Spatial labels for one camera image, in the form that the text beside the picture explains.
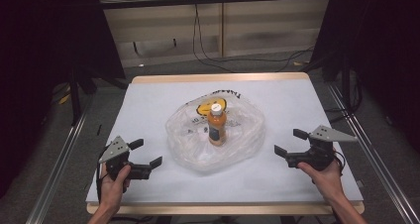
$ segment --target orange bottle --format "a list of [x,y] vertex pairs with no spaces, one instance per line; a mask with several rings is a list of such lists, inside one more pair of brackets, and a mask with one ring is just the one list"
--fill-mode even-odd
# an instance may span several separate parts
[[215,103],[211,106],[207,115],[209,123],[209,141],[214,146],[222,146],[226,142],[226,120],[227,116],[222,105]]

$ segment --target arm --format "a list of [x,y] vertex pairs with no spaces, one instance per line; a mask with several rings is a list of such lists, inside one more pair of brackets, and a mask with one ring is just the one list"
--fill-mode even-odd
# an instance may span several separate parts
[[306,163],[299,163],[297,166],[312,177],[319,192],[343,223],[367,223],[344,194],[340,179],[340,168],[336,162],[331,162],[322,171],[318,171]]
[[128,187],[130,184],[130,181],[126,180],[130,170],[130,166],[124,166],[114,181],[106,174],[105,165],[102,165],[101,177],[103,177],[103,180],[101,202],[88,224],[108,223],[118,212],[123,196],[123,187]]

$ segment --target white surface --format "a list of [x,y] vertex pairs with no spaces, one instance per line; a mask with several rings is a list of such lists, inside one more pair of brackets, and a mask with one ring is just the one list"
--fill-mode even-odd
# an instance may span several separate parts
[[[219,89],[240,92],[262,110],[264,144],[254,157],[218,172],[183,168],[170,154],[164,124],[183,103]],[[289,168],[274,153],[274,144],[289,152],[307,151],[309,142],[293,137],[292,130],[312,132],[320,124],[330,127],[307,79],[131,84],[108,143],[118,135],[128,143],[145,139],[142,147],[131,151],[129,160],[135,164],[148,164],[163,156],[162,165],[153,170],[149,180],[131,181],[123,195],[125,204],[322,202],[311,178],[300,169]],[[337,143],[335,148],[341,152]],[[363,200],[349,166],[342,182],[351,201]],[[95,181],[86,201],[97,202]]]

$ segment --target bottle cap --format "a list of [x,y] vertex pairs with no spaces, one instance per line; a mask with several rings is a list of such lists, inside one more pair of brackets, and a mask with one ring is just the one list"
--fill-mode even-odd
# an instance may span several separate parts
[[222,112],[223,112],[222,105],[220,105],[219,103],[215,103],[211,105],[211,114],[215,116],[219,116],[222,114]]

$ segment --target plastic bag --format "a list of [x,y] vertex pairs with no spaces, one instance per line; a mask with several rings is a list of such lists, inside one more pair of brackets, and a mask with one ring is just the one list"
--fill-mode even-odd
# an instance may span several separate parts
[[[209,142],[207,114],[215,102],[227,114],[227,140],[220,147]],[[250,158],[263,145],[263,113],[233,90],[218,90],[182,105],[166,122],[174,159],[199,171],[220,169]]]

